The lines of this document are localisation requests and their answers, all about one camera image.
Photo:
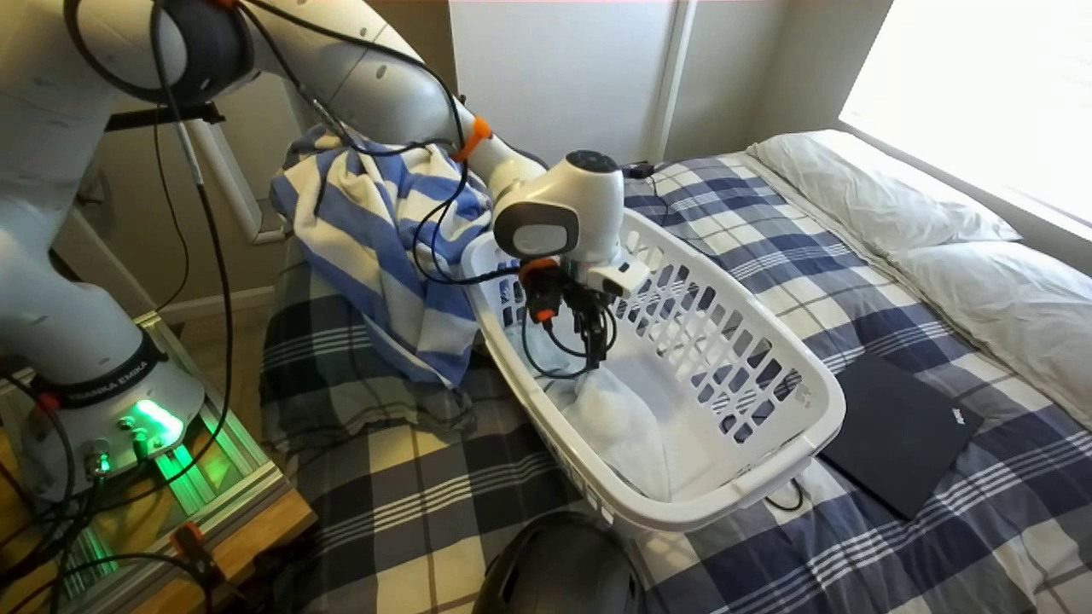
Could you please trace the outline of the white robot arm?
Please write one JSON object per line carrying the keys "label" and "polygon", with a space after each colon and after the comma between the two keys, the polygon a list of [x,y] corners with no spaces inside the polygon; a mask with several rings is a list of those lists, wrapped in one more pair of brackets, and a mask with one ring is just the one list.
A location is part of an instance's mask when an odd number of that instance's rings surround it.
{"label": "white robot arm", "polygon": [[594,150],[554,167],[513,150],[364,0],[3,0],[0,32],[0,344],[35,370],[24,437],[44,462],[115,454],[143,399],[198,415],[198,381],[49,261],[123,96],[181,123],[274,71],[364,157],[441,145],[488,184],[502,254],[556,257],[596,295],[642,282],[620,257],[620,170]]}

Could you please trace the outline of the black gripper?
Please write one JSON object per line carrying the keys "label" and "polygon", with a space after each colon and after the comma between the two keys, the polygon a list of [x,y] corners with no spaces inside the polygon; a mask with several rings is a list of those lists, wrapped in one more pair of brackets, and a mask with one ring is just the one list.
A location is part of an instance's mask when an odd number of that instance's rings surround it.
{"label": "black gripper", "polygon": [[570,306],[590,366],[607,359],[607,306],[617,297],[635,295],[645,281],[648,269],[639,261],[594,265],[588,281],[565,269],[556,257],[524,261],[518,265],[530,322],[549,329],[561,309]]}

